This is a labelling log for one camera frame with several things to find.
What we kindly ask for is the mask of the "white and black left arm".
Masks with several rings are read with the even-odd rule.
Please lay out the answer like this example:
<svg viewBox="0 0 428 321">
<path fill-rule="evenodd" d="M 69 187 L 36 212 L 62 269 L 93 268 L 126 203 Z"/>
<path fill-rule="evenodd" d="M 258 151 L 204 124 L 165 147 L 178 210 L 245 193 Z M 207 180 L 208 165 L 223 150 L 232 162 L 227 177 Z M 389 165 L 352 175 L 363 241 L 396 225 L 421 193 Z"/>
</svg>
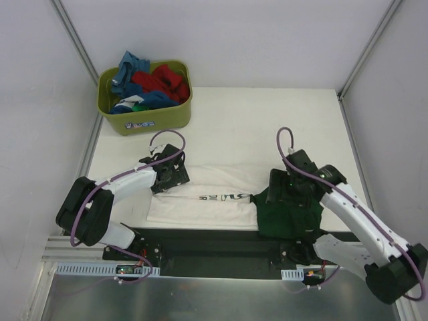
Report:
<svg viewBox="0 0 428 321">
<path fill-rule="evenodd" d="M 134 260 L 142 246 L 136 232 L 111 220 L 113 206 L 137 191 L 149 190 L 155 195 L 189 181 L 185 152 L 166 144 L 153 157 L 142 158 L 113 177 L 76 179 L 56 216 L 56 224 L 72 236 L 74 246 L 111 245 L 125 259 Z"/>
</svg>

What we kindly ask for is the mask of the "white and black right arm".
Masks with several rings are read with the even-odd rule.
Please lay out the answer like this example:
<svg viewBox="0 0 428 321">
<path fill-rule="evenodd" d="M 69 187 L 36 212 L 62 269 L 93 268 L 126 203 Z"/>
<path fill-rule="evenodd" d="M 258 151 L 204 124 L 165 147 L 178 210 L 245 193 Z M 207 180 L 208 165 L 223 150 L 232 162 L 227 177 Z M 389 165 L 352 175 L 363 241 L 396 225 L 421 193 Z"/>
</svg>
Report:
<svg viewBox="0 0 428 321">
<path fill-rule="evenodd" d="M 301 247 L 302 259 L 331 261 L 363 279 L 371 293 L 385 304 L 408 298 L 423 285 L 427 248 L 410 244 L 383 223 L 356 195 L 334 166 L 317 167 L 304 150 L 290 150 L 284 170 L 270 171 L 268 201 L 291 201 L 307 207 L 317 201 L 333 212 L 361 242 L 358 248 L 321 231 Z"/>
</svg>

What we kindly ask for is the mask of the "white green-sleeved Charlie Brown shirt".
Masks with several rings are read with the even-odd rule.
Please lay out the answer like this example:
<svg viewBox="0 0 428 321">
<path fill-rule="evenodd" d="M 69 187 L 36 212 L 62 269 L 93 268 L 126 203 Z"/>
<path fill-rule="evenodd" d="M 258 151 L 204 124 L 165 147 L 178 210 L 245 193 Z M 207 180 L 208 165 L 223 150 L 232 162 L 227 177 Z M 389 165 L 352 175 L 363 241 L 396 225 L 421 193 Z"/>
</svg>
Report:
<svg viewBox="0 0 428 321">
<path fill-rule="evenodd" d="M 320 228 L 314 199 L 268 200 L 269 171 L 253 165 L 195 165 L 190 181 L 152 196 L 153 223 L 258 230 L 265 237 L 297 239 Z"/>
</svg>

